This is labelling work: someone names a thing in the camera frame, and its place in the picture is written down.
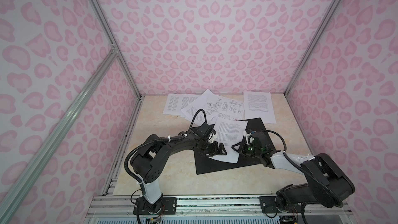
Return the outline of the red black folder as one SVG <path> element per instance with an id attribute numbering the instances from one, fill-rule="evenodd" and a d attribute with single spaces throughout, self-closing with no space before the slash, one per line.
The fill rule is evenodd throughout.
<path id="1" fill-rule="evenodd" d="M 262 164 L 272 168 L 271 156 L 279 152 L 260 118 L 233 121 L 217 119 L 213 125 L 216 141 L 226 155 L 206 157 L 194 152 L 197 175 Z"/>

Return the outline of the technical drawing sheet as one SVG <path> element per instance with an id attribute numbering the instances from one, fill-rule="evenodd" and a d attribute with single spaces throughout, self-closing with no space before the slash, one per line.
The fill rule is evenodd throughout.
<path id="1" fill-rule="evenodd" d="M 227 97 L 210 95 L 204 104 L 204 111 L 213 117 L 241 120 L 244 116 L 244 103 Z"/>

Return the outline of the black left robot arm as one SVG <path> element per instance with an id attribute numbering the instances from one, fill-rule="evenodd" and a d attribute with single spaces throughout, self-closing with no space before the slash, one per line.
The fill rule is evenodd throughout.
<path id="1" fill-rule="evenodd" d="M 224 144 L 213 140 L 215 136 L 213 125 L 207 123 L 199 127 L 190 127 L 177 136 L 161 138 L 152 134 L 144 143 L 128 153 L 123 167 L 127 174 L 138 182 L 144 202 L 150 207 L 159 206 L 163 193 L 158 178 L 169 157 L 186 150 L 192 150 L 204 157 L 227 155 Z"/>

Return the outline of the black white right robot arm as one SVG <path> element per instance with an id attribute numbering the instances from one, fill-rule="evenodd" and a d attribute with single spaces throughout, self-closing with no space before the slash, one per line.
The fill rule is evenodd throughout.
<path id="1" fill-rule="evenodd" d="M 280 212 L 304 204 L 343 207 L 344 200 L 356 190 L 328 154 L 302 156 L 287 153 L 286 141 L 275 131 L 244 132 L 243 140 L 234 144 L 232 150 L 267 168 L 302 174 L 306 178 L 304 184 L 288 185 L 277 191 L 274 208 Z"/>

